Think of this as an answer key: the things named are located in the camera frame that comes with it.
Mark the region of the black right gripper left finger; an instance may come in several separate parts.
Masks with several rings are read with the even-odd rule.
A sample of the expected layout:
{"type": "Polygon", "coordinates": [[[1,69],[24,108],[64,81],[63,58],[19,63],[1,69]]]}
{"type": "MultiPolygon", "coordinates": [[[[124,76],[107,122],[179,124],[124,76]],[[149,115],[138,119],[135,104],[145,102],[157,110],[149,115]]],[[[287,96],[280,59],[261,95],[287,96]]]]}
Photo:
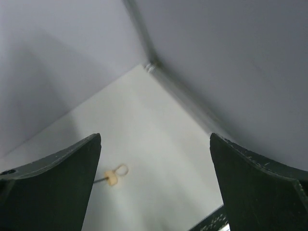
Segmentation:
{"type": "Polygon", "coordinates": [[[2,231],[82,229],[98,162],[101,136],[0,174],[2,231]]]}

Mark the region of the beige folding umbrella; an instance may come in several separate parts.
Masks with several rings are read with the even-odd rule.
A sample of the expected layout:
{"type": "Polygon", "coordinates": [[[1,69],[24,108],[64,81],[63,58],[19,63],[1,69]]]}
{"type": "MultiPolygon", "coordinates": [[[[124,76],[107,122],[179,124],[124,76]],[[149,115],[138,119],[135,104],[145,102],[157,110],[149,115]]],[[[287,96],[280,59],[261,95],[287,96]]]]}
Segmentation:
{"type": "Polygon", "coordinates": [[[126,164],[120,164],[115,169],[105,171],[103,178],[97,179],[93,183],[96,184],[105,181],[109,186],[115,186],[118,183],[118,179],[126,176],[128,173],[128,166],[126,164]]]}

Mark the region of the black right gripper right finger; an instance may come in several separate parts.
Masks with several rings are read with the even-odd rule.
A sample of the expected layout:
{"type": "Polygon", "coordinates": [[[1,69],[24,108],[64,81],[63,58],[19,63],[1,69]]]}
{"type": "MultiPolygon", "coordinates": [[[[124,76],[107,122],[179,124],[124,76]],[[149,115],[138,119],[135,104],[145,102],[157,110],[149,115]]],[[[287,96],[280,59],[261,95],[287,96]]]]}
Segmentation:
{"type": "Polygon", "coordinates": [[[306,231],[308,173],[218,134],[210,153],[232,231],[306,231]]]}

